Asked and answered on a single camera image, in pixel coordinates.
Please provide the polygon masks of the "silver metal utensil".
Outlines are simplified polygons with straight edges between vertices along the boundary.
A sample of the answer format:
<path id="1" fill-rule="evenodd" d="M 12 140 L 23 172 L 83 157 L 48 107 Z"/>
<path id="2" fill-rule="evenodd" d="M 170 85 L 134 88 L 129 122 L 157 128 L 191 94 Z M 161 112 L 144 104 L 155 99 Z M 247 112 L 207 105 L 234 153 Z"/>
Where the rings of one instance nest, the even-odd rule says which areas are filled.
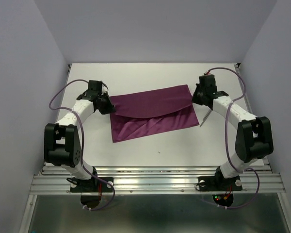
<path id="1" fill-rule="evenodd" d="M 205 123 L 205 121 L 208 119 L 208 117 L 210 116 L 212 110 L 208 110 L 208 112 L 206 113 L 206 115 L 204 116 L 204 118 L 202 119 L 202 122 L 200 123 L 199 127 L 202 127 L 203 124 Z"/>

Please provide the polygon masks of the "purple cloth napkin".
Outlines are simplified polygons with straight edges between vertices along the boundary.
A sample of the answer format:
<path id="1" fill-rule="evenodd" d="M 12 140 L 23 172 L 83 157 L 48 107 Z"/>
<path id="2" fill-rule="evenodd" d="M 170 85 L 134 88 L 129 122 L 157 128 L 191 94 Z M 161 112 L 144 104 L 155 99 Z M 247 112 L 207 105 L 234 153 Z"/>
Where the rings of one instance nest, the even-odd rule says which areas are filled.
<path id="1" fill-rule="evenodd" d="M 112 96 L 114 143 L 199 125 L 188 85 Z"/>

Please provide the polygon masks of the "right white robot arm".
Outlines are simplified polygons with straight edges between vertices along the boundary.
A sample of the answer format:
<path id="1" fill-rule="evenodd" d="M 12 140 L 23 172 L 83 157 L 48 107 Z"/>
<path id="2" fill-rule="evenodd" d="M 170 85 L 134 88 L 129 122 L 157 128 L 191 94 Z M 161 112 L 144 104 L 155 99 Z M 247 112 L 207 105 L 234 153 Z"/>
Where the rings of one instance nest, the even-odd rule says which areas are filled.
<path id="1" fill-rule="evenodd" d="M 238 176 L 256 160 L 273 153 L 274 144 L 270 120 L 249 113 L 232 100 L 224 91 L 218 91 L 215 76 L 207 74 L 199 77 L 193 94 L 193 103 L 205 105 L 225 118 L 236 129 L 235 153 L 227 157 L 227 162 L 219 166 L 219 174 L 213 183 L 218 189 L 231 184 L 231 178 Z"/>

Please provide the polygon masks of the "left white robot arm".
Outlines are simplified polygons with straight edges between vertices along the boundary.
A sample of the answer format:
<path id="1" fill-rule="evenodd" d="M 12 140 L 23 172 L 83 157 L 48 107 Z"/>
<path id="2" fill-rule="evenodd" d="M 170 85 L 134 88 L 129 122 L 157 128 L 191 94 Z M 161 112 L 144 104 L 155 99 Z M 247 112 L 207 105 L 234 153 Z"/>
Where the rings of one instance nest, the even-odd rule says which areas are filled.
<path id="1" fill-rule="evenodd" d="M 52 107 L 51 110 L 67 110 L 67 114 L 44 129 L 44 161 L 61 166 L 70 172 L 87 191 L 98 187 L 97 171 L 83 159 L 85 147 L 83 123 L 96 111 L 108 115 L 116 111 L 108 95 L 109 89 L 102 81 L 82 80 L 88 84 L 87 90 L 80 94 L 72 108 Z"/>

